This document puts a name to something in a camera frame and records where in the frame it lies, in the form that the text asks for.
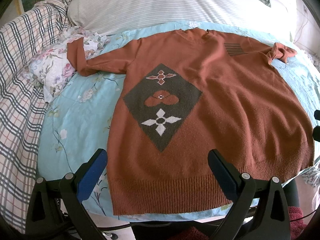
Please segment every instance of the ribbed hem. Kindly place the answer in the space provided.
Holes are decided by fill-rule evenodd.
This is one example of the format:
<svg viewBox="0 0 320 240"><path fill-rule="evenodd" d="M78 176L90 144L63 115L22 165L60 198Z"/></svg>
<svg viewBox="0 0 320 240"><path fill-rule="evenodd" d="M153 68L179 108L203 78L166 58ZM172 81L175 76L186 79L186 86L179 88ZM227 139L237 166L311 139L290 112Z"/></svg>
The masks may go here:
<svg viewBox="0 0 320 240"><path fill-rule="evenodd" d="M303 143L287 152L255 165L239 169L255 179L277 176L281 182L313 165L314 147ZM203 211L230 203L213 175L172 179L136 180L108 178L114 215L146 213L174 214Z"/></svg>

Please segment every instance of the silver bolt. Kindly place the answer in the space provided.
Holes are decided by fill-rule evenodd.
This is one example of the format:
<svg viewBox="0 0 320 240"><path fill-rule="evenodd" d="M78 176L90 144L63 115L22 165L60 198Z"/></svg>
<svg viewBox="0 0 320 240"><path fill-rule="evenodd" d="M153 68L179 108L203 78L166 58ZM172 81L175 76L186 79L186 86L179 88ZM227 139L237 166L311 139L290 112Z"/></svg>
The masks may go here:
<svg viewBox="0 0 320 240"><path fill-rule="evenodd" d="M277 177L272 177L273 182L278 183L279 179Z"/></svg>
<svg viewBox="0 0 320 240"><path fill-rule="evenodd" d="M72 179L73 178L73 173L69 172L64 176L66 179Z"/></svg>
<svg viewBox="0 0 320 240"><path fill-rule="evenodd" d="M40 178L37 179L37 183L38 183L38 184L40 184L40 183L42 183L42 182L43 182L43 178L42 178L42 177L40 177Z"/></svg>
<svg viewBox="0 0 320 240"><path fill-rule="evenodd" d="M250 179L250 175L248 173L242 173L242 178L244 179Z"/></svg>

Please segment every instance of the sweater sleeve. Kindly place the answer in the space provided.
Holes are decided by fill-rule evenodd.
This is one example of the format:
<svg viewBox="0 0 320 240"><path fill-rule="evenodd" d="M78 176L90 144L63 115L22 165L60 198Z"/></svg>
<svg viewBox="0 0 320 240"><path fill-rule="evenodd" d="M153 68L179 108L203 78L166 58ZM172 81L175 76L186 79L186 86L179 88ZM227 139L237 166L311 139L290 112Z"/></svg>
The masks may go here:
<svg viewBox="0 0 320 240"><path fill-rule="evenodd" d="M97 71L125 74L128 66L135 60L140 44L140 40L132 40L122 48L86 60L83 38L80 38L68 43L67 59L82 76L89 76Z"/></svg>
<svg viewBox="0 0 320 240"><path fill-rule="evenodd" d="M276 42L273 45L273 47L270 47L253 38L248 37L248 40L251 45L252 51L260 51L263 54L265 54L268 58L269 64L274 59L279 59L282 62L287 63L288 57L293 57L297 54L296 50L291 49L287 46L284 46L282 43L279 43L279 42Z"/></svg>

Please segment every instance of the checkered sofa cover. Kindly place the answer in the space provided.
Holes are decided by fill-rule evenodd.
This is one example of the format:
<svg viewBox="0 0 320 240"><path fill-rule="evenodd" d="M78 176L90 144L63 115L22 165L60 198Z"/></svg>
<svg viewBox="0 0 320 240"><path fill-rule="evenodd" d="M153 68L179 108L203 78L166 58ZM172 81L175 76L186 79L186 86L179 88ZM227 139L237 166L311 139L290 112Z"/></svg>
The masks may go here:
<svg viewBox="0 0 320 240"><path fill-rule="evenodd" d="M71 0L45 0L0 29L0 213L24 232L36 177L38 140L47 110L43 89L27 83L23 67L71 26Z"/></svg>

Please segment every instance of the black pants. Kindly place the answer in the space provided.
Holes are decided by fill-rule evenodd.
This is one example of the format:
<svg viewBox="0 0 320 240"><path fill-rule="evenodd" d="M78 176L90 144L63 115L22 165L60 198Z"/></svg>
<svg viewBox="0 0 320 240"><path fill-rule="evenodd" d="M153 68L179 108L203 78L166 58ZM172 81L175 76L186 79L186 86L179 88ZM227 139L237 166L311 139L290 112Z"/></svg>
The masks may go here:
<svg viewBox="0 0 320 240"><path fill-rule="evenodd" d="M284 194L288 206L299 207L297 184L294 179L284 187ZM175 236L190 227L197 228L208 237L210 237L217 228L216 225L196 221L182 221L172 222L169 226L159 228L134 226L132 227L132 231L136 240L167 240L169 237Z"/></svg>

